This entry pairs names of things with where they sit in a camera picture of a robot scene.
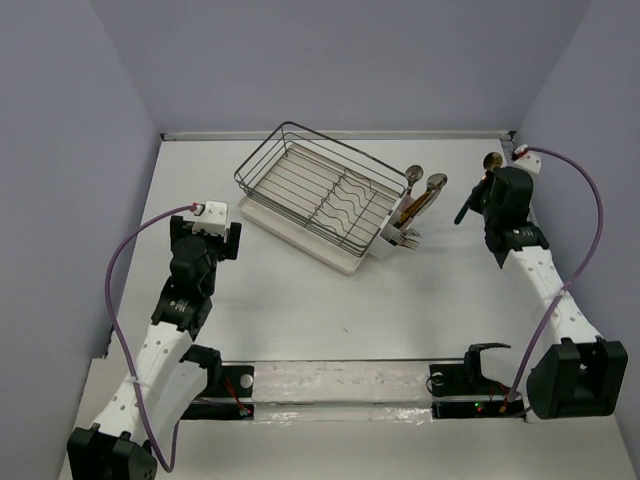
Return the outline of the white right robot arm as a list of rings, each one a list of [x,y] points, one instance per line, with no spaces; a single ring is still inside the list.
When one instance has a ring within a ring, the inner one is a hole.
[[[533,190],[529,172],[498,167],[484,174],[465,203],[482,215],[488,250],[538,323],[512,387],[526,390],[540,419],[609,416],[628,353],[586,319],[558,274],[549,242],[529,219]]]

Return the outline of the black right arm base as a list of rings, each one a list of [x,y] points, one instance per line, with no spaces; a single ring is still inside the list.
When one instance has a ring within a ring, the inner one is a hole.
[[[481,354],[491,349],[510,349],[499,342],[476,343],[461,360],[439,360],[429,365],[425,388],[431,396],[435,420],[519,419],[527,420],[529,407],[521,397],[507,400],[509,387],[482,372]]]

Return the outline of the silver spoon teal handle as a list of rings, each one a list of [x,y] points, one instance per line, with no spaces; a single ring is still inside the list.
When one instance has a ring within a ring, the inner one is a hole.
[[[423,177],[424,169],[421,165],[414,164],[405,170],[405,179],[407,180],[406,195],[410,196],[413,186]]]

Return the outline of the gold spoon green handle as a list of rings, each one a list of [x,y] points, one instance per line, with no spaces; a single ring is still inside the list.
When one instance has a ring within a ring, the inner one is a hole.
[[[494,171],[503,164],[503,157],[498,152],[488,153],[482,161],[484,174],[479,183],[471,190],[469,197],[463,203],[461,209],[454,218],[454,224],[459,225],[469,210],[481,214],[487,197],[487,192],[492,186]]]

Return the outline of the silver spoon pink handle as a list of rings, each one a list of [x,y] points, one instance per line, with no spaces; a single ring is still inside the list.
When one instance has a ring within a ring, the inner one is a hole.
[[[431,194],[431,197],[429,198],[429,201],[424,205],[424,207],[417,213],[416,216],[419,216],[421,213],[423,213],[425,210],[427,210],[431,205],[435,203],[436,199],[440,195],[440,192],[443,190],[444,186],[447,184],[447,181],[448,181],[448,177],[444,173],[436,173],[428,177],[425,192],[429,192]]]

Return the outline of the gold fork green handle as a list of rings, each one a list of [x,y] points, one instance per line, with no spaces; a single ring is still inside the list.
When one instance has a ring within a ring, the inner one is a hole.
[[[414,239],[399,239],[395,242],[396,246],[415,250],[420,246],[420,242]]]

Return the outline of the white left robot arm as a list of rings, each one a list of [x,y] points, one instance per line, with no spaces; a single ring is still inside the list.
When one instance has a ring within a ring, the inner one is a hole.
[[[184,218],[184,213],[192,219]],[[238,255],[241,224],[227,219],[227,206],[208,201],[165,213],[169,219],[170,275],[133,353],[119,322],[112,323],[127,373],[88,428],[67,441],[74,479],[153,479],[175,467],[182,415],[200,395],[221,383],[220,353],[196,338],[213,307],[217,267]]]

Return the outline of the gold knife green handle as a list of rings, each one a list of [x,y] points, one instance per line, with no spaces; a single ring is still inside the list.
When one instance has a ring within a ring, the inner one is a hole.
[[[400,216],[400,219],[394,224],[395,228],[401,229],[411,219],[413,219],[417,213],[424,207],[429,201],[431,194],[425,192],[418,199],[416,199]]]

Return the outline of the silver fork teal handle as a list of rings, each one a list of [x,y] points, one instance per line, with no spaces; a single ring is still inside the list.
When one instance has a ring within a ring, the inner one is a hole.
[[[395,245],[399,239],[414,239],[420,242],[422,235],[415,229],[398,230],[391,238],[390,242]]]

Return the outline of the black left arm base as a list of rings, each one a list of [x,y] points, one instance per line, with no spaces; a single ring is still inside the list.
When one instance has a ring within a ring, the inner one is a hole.
[[[208,384],[183,413],[182,420],[249,421],[254,418],[255,368],[227,364],[216,385]]]

